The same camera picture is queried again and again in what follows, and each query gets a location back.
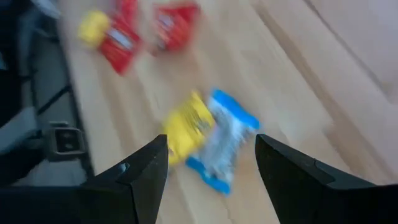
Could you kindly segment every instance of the yellow candy wrapper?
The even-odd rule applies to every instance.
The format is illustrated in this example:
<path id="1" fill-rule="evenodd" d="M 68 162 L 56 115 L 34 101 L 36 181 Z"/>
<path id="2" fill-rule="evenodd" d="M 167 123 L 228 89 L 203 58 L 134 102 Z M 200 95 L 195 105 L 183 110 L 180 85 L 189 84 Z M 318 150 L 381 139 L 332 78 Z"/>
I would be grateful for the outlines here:
<path id="1" fill-rule="evenodd" d="M 211 133 L 215 121 L 198 92 L 173 111 L 164 123 L 169 147 L 169 164 L 184 161 L 199 149 Z"/>

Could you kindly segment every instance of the wooden table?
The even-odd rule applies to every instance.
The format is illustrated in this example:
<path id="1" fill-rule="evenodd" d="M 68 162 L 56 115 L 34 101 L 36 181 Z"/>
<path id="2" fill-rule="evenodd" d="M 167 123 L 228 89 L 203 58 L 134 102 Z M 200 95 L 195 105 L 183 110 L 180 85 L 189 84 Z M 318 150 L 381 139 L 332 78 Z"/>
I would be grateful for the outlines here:
<path id="1" fill-rule="evenodd" d="M 147 39 L 152 2 L 140 2 L 140 33 Z M 233 95 L 254 114 L 262 124 L 261 133 L 352 173 L 326 137 L 333 119 L 251 2 L 198 3 L 203 16 L 185 52 L 156 58 L 141 52 L 121 77 L 100 53 L 84 48 L 76 37 L 84 12 L 92 7 L 110 12 L 109 6 L 94 0 L 60 1 L 63 44 L 95 173 L 158 135 L 162 120 L 190 90 L 199 89 L 206 96 L 214 87 Z M 158 223 L 278 223 L 257 170 L 254 139 L 241 150 L 228 198 L 185 166 L 176 167 L 165 186 Z"/>

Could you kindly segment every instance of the blue and white wrapper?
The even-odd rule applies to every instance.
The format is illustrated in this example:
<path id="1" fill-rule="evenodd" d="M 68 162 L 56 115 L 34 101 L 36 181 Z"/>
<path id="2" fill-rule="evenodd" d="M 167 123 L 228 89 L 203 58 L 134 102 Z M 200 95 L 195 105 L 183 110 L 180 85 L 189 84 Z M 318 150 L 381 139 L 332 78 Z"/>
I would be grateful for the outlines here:
<path id="1" fill-rule="evenodd" d="M 187 161 L 215 190 L 229 195 L 236 157 L 246 139 L 259 129 L 258 120 L 222 90 L 214 90 L 207 102 L 216 126 L 205 145 Z"/>

